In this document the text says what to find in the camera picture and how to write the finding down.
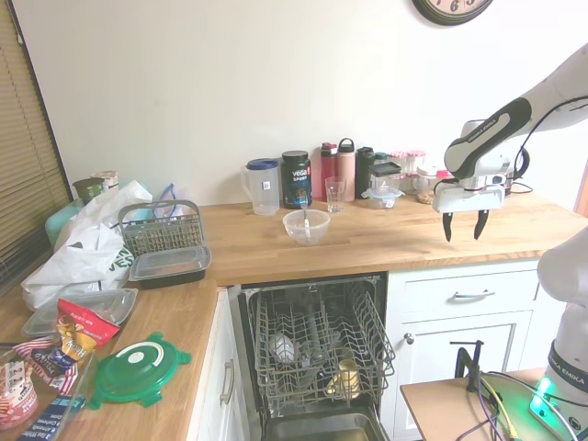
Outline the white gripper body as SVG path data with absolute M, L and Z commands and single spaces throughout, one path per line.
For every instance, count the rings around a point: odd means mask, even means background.
M 504 188 L 490 185 L 469 191 L 458 183 L 441 182 L 434 190 L 433 210 L 437 213 L 458 213 L 500 209 L 504 203 Z

